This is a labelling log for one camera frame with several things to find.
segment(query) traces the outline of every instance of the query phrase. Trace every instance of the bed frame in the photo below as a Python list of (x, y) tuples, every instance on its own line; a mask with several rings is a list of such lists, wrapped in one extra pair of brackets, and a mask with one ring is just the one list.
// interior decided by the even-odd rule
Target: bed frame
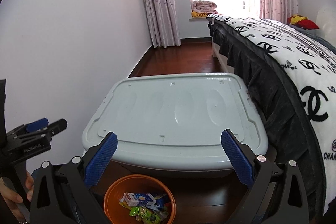
[(212, 42), (212, 57), (218, 58), (223, 72), (235, 72), (235, 69), (227, 64), (227, 57), (219, 53), (219, 45), (214, 42)]

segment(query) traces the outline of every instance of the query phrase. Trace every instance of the metal screw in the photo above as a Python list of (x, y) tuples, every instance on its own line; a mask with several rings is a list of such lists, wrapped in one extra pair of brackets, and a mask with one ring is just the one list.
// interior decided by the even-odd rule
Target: metal screw
[(44, 161), (41, 166), (43, 168), (47, 168), (49, 166), (49, 162), (48, 161)]
[(257, 159), (260, 161), (260, 162), (265, 162), (266, 161), (266, 157), (264, 155), (258, 155)]
[(80, 163), (81, 162), (81, 157), (74, 157), (74, 158), (72, 158), (71, 161), (72, 161), (73, 164)]
[(294, 160), (290, 160), (290, 161), (289, 161), (289, 164), (290, 164), (291, 166), (293, 166), (293, 167), (296, 166), (296, 162), (295, 162)]

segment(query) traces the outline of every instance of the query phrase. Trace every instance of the window sill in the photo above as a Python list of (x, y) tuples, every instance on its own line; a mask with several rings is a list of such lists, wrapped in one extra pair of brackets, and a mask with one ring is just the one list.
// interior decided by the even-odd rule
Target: window sill
[(189, 22), (193, 21), (208, 21), (206, 17), (192, 17), (189, 19)]

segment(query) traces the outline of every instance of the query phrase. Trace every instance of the human hand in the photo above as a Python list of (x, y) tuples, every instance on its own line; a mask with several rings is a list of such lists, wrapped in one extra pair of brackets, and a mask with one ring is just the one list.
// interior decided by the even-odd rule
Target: human hand
[[(31, 201), (32, 196), (33, 196), (33, 190), (34, 190), (34, 179), (29, 174), (28, 171), (27, 171), (27, 179), (26, 179), (26, 188), (29, 190), (29, 192), (27, 193), (27, 199)], [(0, 178), (0, 194), (2, 195), (8, 208), (12, 211), (16, 219), (21, 222), (24, 222), (25, 218), (23, 214), (20, 212), (19, 208), (17, 207), (18, 203), (23, 202), (22, 197), (18, 195), (17, 193), (15, 193), (12, 189), (9, 189), (4, 184), (2, 178)]]

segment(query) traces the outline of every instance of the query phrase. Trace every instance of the snack package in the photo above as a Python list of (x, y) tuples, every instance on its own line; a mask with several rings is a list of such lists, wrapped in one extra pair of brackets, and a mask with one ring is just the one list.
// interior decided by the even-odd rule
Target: snack package
[(163, 209), (163, 207), (165, 206), (166, 203), (170, 202), (169, 196), (166, 193), (164, 193), (164, 194), (152, 194), (152, 196), (156, 200), (155, 207), (157, 207), (160, 210)]
[(127, 202), (125, 201), (124, 198), (122, 198), (122, 199), (119, 201), (119, 204), (120, 204), (122, 207), (124, 207), (124, 208), (126, 208), (126, 209), (128, 209), (128, 210), (131, 210), (131, 209), (132, 209), (132, 207), (130, 207), (130, 206), (127, 205)]
[(124, 193), (124, 199), (130, 207), (152, 206), (156, 203), (156, 199), (151, 194), (144, 193)]
[[(126, 208), (126, 209), (128, 209), (128, 210), (132, 210), (132, 208), (135, 208), (135, 207), (130, 207), (130, 206), (128, 206), (127, 203), (126, 203), (126, 201), (124, 200), (124, 198), (122, 198), (122, 199), (119, 201), (119, 204), (120, 204), (122, 207), (124, 207), (124, 208)], [(135, 219), (136, 219), (138, 222), (141, 222), (141, 221), (142, 221), (141, 216), (135, 216)]]
[(129, 215), (140, 216), (145, 224), (159, 224), (162, 221), (156, 213), (143, 206), (132, 208)]
[(162, 211), (155, 211), (155, 213), (160, 217), (160, 221), (162, 222), (163, 220), (165, 220), (168, 216), (169, 216), (169, 212), (162, 210)]

